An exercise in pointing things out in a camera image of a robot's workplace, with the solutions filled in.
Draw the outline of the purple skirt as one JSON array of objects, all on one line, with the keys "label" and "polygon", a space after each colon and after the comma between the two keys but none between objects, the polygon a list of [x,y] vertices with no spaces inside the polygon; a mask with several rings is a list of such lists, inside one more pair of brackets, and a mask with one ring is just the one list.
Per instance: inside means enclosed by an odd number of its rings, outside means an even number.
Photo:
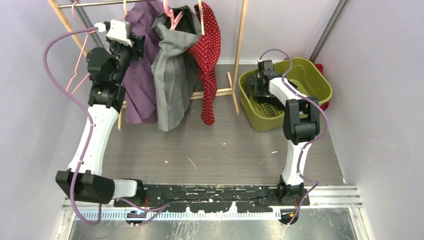
[{"label": "purple skirt", "polygon": [[153,32],[155,19],[164,13],[159,0],[135,3],[125,21],[137,36],[144,36],[144,57],[132,61],[123,79],[126,88],[125,119],[130,124],[154,124],[157,121],[155,81],[151,65],[159,52],[159,37]]}]

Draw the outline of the pink wire hanger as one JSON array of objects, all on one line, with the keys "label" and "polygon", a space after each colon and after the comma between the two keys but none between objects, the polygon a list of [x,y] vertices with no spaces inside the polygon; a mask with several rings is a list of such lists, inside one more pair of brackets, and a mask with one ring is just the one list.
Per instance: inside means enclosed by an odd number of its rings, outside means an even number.
[{"label": "pink wire hanger", "polygon": [[[72,13],[72,16],[75,18],[75,20],[77,20],[78,21],[78,23],[80,24],[80,26],[83,28],[83,29],[85,29],[86,27],[84,26],[84,24],[83,24],[83,22],[82,22],[82,20],[79,18],[79,17],[77,17],[76,16],[76,13],[75,13],[75,6],[77,5],[77,4],[80,4],[80,2],[79,1],[76,1],[76,2],[73,2],[72,3],[72,5],[71,5],[71,13]],[[88,37],[89,37],[89,35],[90,35],[90,33],[89,32],[86,32],[85,33],[85,38],[84,38],[84,42],[83,42],[83,44],[82,44],[82,49],[80,50],[80,53],[79,53],[79,55],[78,55],[78,59],[77,59],[77,61],[76,61],[76,64],[75,64],[75,67],[74,67],[74,74],[73,74],[73,76],[70,78],[70,80],[69,80],[69,82],[68,82],[68,84],[67,84],[67,87],[66,87],[66,91],[68,92],[68,93],[70,93],[70,95],[73,95],[79,88],[80,88],[80,86],[85,82],[85,80],[89,77],[89,74],[87,73],[86,75],[85,75],[85,77],[79,82],[79,84],[72,90],[72,91],[70,91],[70,88],[71,88],[71,85],[72,85],[72,83],[73,83],[73,81],[74,81],[74,79],[77,77],[77,75],[78,75],[78,68],[79,68],[79,65],[80,65],[80,62],[81,62],[81,60],[82,60],[82,56],[83,56],[83,54],[84,54],[84,51],[86,50],[86,44],[87,44],[87,41],[88,41]]]}]

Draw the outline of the wooden hanger of purple skirt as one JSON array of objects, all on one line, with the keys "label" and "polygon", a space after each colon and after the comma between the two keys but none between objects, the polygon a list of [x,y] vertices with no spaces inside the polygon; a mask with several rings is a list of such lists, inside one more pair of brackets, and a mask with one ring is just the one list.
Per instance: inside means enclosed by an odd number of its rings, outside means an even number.
[{"label": "wooden hanger of purple skirt", "polygon": [[128,7],[127,7],[127,0],[122,1],[124,16],[120,18],[120,20],[124,20],[125,17],[128,15]]}]

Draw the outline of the black skirt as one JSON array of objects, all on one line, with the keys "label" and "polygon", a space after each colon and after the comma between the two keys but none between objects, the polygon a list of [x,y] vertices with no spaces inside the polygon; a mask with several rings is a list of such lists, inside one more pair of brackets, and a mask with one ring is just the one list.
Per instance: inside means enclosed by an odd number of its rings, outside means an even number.
[{"label": "black skirt", "polygon": [[259,104],[271,105],[279,111],[284,111],[285,105],[274,95],[253,96],[253,99]]}]

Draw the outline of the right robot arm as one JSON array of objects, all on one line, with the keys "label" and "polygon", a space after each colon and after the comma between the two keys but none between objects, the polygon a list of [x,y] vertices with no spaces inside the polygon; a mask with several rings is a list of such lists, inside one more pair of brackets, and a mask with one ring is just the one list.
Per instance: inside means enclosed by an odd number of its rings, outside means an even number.
[{"label": "right robot arm", "polygon": [[283,73],[277,73],[271,60],[258,61],[258,73],[246,81],[246,94],[259,102],[270,100],[284,104],[283,134],[287,139],[287,157],[277,185],[276,197],[283,205],[291,205],[304,194],[304,167],[310,141],[320,133],[319,109],[315,97],[302,94],[296,84]]}]

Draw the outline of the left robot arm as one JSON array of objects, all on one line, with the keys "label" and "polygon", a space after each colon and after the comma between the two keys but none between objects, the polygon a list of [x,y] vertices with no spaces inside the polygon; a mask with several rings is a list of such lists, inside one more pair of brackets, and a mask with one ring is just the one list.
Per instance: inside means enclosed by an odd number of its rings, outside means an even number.
[{"label": "left robot arm", "polygon": [[93,48],[86,55],[89,93],[86,125],[67,170],[59,170],[55,181],[74,201],[108,204],[125,198],[133,206],[146,200],[139,179],[111,179],[102,176],[109,136],[121,112],[126,89],[122,84],[132,61],[144,57],[145,36],[130,34],[125,40],[110,40],[109,49]]}]

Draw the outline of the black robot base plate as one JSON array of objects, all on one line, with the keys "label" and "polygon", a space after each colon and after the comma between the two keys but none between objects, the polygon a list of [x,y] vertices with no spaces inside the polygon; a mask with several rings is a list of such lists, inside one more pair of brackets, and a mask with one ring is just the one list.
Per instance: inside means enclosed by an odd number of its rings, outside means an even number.
[{"label": "black robot base plate", "polygon": [[169,185],[146,184],[144,194],[129,197],[140,207],[159,208],[168,204],[168,212],[228,213],[234,205],[237,213],[267,213],[274,207],[310,205],[303,200],[306,188],[285,188],[278,185]]}]

